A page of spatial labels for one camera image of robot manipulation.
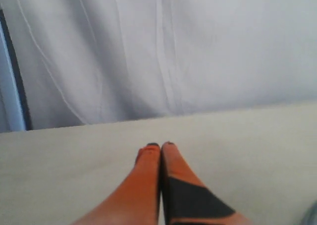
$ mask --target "white sheet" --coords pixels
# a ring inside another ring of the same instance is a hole
[[[317,98],[316,0],[1,0],[34,128]]]

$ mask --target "dark edge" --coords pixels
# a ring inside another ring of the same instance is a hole
[[[25,90],[24,90],[24,86],[23,86],[23,80],[21,77],[21,72],[20,72],[18,60],[16,58],[14,46],[13,46],[13,43],[12,43],[12,40],[10,37],[9,29],[8,29],[7,24],[6,24],[4,12],[2,9],[0,9],[0,22],[2,25],[2,30],[4,33],[6,46],[7,46],[7,49],[9,52],[9,57],[10,57],[11,64],[12,64],[12,70],[13,70],[15,84],[16,84],[16,88],[17,88],[20,103],[21,103],[25,128],[26,128],[26,130],[32,130],[33,126],[32,126],[32,121],[31,121],[30,109],[29,109],[29,106],[28,106],[27,100],[26,100]]]

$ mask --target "fabric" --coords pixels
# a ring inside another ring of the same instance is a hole
[[[316,0],[0,0],[35,129],[317,98]]]

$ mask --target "white curtain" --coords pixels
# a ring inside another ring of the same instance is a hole
[[[37,128],[317,98],[316,0],[0,0]]]

